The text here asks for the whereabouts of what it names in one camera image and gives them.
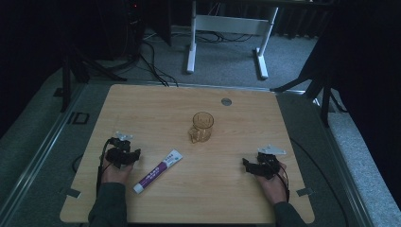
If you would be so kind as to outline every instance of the sleeve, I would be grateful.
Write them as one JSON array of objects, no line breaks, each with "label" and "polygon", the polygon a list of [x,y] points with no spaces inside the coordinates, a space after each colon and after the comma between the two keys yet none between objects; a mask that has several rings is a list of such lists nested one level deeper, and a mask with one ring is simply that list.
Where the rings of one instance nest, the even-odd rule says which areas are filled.
[{"label": "sleeve", "polygon": [[122,183],[100,185],[96,202],[89,213],[90,226],[127,226],[126,187]]},{"label": "sleeve", "polygon": [[274,212],[277,226],[280,227],[302,227],[306,223],[301,219],[301,216],[295,208],[288,202],[282,201],[274,205]]}]

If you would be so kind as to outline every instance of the glass cup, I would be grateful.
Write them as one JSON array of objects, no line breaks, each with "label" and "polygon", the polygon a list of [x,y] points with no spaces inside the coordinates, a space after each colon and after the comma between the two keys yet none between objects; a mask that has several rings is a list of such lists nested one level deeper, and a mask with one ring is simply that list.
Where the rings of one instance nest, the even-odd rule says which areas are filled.
[{"label": "glass cup", "polygon": [[212,135],[213,116],[207,112],[199,112],[194,115],[193,126],[188,131],[192,143],[206,142]]}]

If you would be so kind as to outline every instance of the toothpaste tube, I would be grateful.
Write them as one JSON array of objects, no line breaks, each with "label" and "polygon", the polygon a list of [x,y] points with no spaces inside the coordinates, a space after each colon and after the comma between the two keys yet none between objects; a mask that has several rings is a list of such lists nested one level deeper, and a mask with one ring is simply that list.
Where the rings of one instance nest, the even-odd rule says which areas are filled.
[{"label": "toothpaste tube", "polygon": [[141,193],[147,186],[152,183],[156,178],[158,178],[162,173],[180,161],[183,156],[175,149],[171,150],[171,152],[165,157],[165,159],[157,165],[150,173],[144,177],[139,183],[137,183],[133,190],[139,194]]}]

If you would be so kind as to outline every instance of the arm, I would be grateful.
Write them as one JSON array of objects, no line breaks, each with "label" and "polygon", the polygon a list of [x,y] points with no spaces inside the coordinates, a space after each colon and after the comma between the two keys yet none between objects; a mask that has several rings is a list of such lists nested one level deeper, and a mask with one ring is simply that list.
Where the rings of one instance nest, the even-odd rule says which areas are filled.
[{"label": "arm", "polygon": [[132,165],[118,169],[103,160],[103,174],[96,202],[89,213],[90,226],[127,226],[126,182]]},{"label": "arm", "polygon": [[[283,176],[286,165],[282,163],[280,163],[280,165],[282,168],[280,169],[278,174],[282,177],[284,181],[286,181],[287,179]],[[283,185],[283,182],[277,176],[274,176],[270,180],[267,180],[265,177],[261,176],[255,177],[262,186],[266,199],[271,205],[273,205],[278,226],[306,226],[298,212],[291,204],[287,202],[286,188]]]}]

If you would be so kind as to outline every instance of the white metal frame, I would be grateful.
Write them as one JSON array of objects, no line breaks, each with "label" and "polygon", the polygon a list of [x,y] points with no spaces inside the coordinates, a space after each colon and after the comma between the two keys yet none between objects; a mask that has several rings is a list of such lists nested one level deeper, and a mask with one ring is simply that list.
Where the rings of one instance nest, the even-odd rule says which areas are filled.
[{"label": "white metal frame", "polygon": [[189,47],[188,65],[186,71],[190,74],[195,72],[195,55],[197,44],[195,36],[197,30],[229,32],[250,35],[262,35],[263,41],[260,48],[256,48],[256,57],[259,64],[260,75],[263,79],[269,77],[268,69],[263,54],[269,41],[271,29],[274,25],[278,8],[274,8],[269,20],[254,20],[235,17],[221,17],[197,14],[197,2],[192,2],[191,20],[191,45]]}]

